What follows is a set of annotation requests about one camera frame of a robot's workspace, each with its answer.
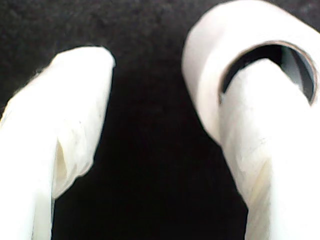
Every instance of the black backdrop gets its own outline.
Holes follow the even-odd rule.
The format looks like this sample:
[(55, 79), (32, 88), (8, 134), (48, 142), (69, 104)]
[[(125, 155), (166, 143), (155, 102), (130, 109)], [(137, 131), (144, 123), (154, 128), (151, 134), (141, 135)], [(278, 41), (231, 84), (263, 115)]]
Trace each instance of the black backdrop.
[[(53, 240), (244, 238), (246, 206), (180, 67), (188, 30), (218, 2), (0, 0), (1, 107), (58, 52), (116, 58), (94, 166), (56, 201)], [(320, 30), (318, 0), (273, 2)]]

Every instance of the paper towel roll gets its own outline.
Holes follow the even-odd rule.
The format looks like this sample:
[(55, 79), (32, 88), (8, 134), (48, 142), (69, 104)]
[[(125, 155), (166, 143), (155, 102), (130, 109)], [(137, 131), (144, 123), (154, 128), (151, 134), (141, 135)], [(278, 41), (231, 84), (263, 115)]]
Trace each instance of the paper towel roll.
[(220, 143), (219, 99), (233, 63), (261, 46), (287, 46), (303, 56), (314, 80), (310, 102), (318, 109), (319, 42), (318, 32), (266, 1), (229, 1), (204, 14), (187, 36), (182, 73), (208, 134)]
[(0, 121), (0, 239), (49, 240), (52, 198), (92, 166), (115, 60), (103, 47), (58, 54)]
[(246, 240), (320, 239), (319, 42), (260, 0), (219, 4), (185, 42), (182, 73), (248, 206)]

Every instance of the white paper roll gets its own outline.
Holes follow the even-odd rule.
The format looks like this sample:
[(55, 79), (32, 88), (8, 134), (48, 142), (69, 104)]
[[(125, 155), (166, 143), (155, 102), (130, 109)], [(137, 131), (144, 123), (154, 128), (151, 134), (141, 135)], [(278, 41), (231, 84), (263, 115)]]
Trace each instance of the white paper roll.
[[(319, 85), (320, 34), (266, 1), (236, 0), (219, 4), (190, 30), (182, 55), (182, 73), (203, 127), (220, 142), (219, 94), (233, 62), (260, 46), (289, 46), (310, 63)], [(312, 108), (319, 108), (319, 92)]]
[(52, 198), (92, 166), (115, 61), (103, 47), (58, 54), (0, 121), (0, 239), (49, 240)]
[[(188, 34), (182, 73), (248, 206), (246, 240), (320, 239), (319, 42), (314, 29), (260, 0), (219, 4)], [(237, 60), (273, 45), (284, 46), (281, 68), (255, 61), (223, 94)], [(307, 83), (298, 62), (313, 80), (310, 99), (301, 91)]]

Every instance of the white cylinder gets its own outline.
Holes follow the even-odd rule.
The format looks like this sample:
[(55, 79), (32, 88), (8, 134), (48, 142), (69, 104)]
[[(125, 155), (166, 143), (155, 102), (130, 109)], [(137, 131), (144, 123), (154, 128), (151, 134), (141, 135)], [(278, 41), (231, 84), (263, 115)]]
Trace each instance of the white cylinder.
[(58, 54), (0, 121), (0, 239), (49, 240), (52, 199), (92, 166), (115, 61), (103, 47)]
[[(182, 55), (182, 73), (199, 118), (220, 142), (219, 99), (234, 61), (260, 46), (288, 46), (305, 57), (319, 85), (320, 34), (279, 7), (260, 0), (222, 3), (190, 30)], [(312, 108), (319, 108), (319, 92)]]
[[(248, 206), (246, 240), (320, 238), (319, 42), (314, 29), (260, 0), (219, 4), (187, 36), (182, 73)], [(281, 46), (280, 66), (243, 62), (226, 87), (239, 60), (264, 46)], [(312, 81), (308, 96), (299, 62)]]

